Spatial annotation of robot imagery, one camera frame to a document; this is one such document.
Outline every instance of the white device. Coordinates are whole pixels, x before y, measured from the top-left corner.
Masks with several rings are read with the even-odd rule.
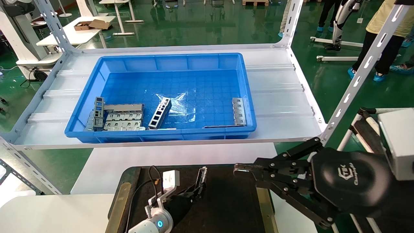
[[[148,200],[148,206],[145,207],[148,218],[132,227],[129,233],[169,233],[173,229],[173,218],[164,208],[164,202],[180,185],[180,172],[163,172],[162,177],[164,194],[159,192],[157,200],[155,196]]]
[[[378,115],[381,143],[397,180],[414,180],[414,108]]]

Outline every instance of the blue plastic bin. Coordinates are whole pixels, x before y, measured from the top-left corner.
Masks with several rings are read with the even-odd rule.
[[[172,107],[161,129],[84,132],[97,96],[105,104],[144,104],[142,126],[148,123],[163,97]],[[233,125],[232,98],[243,98],[246,126]],[[240,53],[104,56],[95,65],[65,129],[83,143],[247,138],[256,118]]]

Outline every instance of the metal part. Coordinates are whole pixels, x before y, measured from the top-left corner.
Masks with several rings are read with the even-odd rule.
[[[36,186],[34,186],[34,184],[32,184],[27,179],[25,179],[16,170],[14,170],[12,167],[10,167],[8,164],[6,164],[6,162],[3,161],[2,159],[0,159],[0,165],[3,166],[6,169],[6,173],[3,175],[3,177],[0,177],[0,185],[6,180],[7,177],[9,177],[10,174],[13,174],[20,181],[22,181],[24,184],[26,184],[29,188],[31,188],[33,191],[35,191],[36,192],[36,195],[42,195],[42,194],[44,194]]]
[[[104,107],[108,112],[143,112],[143,104],[107,104]]]
[[[236,126],[246,125],[246,116],[244,112],[244,104],[242,98],[233,98],[233,113],[234,113],[234,124]]]
[[[337,125],[341,121],[352,100],[355,98],[369,72],[374,67],[375,61],[380,57],[385,46],[390,41],[391,35],[395,32],[396,28],[410,7],[411,6],[407,5],[394,5],[392,8],[391,13],[385,21],[382,29],[378,33],[367,54],[365,55],[365,58],[362,61],[362,65],[355,73],[355,77],[352,79],[347,90],[342,96],[339,105],[336,107],[334,114],[328,122],[328,125],[331,126],[332,129],[325,130],[322,133],[320,138],[326,139],[323,142],[323,145],[326,145],[326,143],[329,141],[329,138],[335,131]]]
[[[104,98],[96,97],[94,105],[94,118],[93,118],[93,129],[94,131],[100,131],[104,127]]]
[[[204,126],[203,128],[204,129],[207,129],[207,128],[226,128],[226,127],[240,127],[240,126],[244,126],[244,125],[217,125],[217,126],[213,125],[213,126]]]
[[[170,111],[171,106],[172,103],[170,98],[162,98],[161,103],[158,105],[158,108],[155,110],[155,113],[151,118],[151,121],[149,121],[148,127],[150,129],[159,129],[165,116]]]

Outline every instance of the white desk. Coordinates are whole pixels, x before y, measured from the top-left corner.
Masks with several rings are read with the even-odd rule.
[[[131,11],[131,18],[132,20],[126,20],[125,23],[143,23],[143,20],[136,20],[135,19],[135,15],[134,15],[134,10],[132,9],[132,3],[131,0],[102,0],[99,2],[99,4],[114,4],[115,6],[115,12],[116,12],[116,16],[118,18],[119,21],[119,27],[121,28],[121,33],[114,33],[114,36],[128,36],[128,35],[134,35],[134,32],[125,32],[124,30],[124,26],[122,25],[122,20],[121,20],[121,16],[119,15],[119,10],[118,10],[118,5],[122,4],[122,3],[128,3],[129,7],[130,7],[130,11]]]
[[[113,194],[16,197],[0,208],[4,233],[103,233]]]
[[[75,31],[74,26],[81,21],[92,21],[94,19],[103,20],[105,22],[112,22],[115,19],[115,16],[84,16],[79,17],[68,25],[63,27],[63,30],[66,33],[67,39],[69,43],[72,45],[84,44],[90,41],[96,34],[99,33],[99,37],[102,41],[102,46],[106,48],[105,38],[102,34],[102,29],[90,29],[85,31]],[[49,45],[58,45],[56,38],[53,35],[49,35],[48,37],[44,38],[43,40],[36,43],[38,46],[49,46]]]

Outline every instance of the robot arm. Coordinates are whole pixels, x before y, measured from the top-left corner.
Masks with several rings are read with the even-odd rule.
[[[172,195],[180,185],[178,171],[163,173],[164,194],[158,193],[148,200],[145,207],[148,218],[132,227],[129,233],[169,233],[190,211],[191,206],[203,197],[206,189],[207,168],[200,168],[195,184],[177,195]]]
[[[334,21],[332,44],[325,46],[326,50],[341,50],[342,28],[352,12],[357,12],[362,0],[342,0]]]
[[[310,162],[303,159],[312,152],[316,154]],[[257,187],[272,190],[323,229],[339,213],[377,216],[396,188],[385,156],[324,148],[319,138],[272,159],[235,164],[233,172],[253,178]],[[305,179],[292,176],[303,173]]]

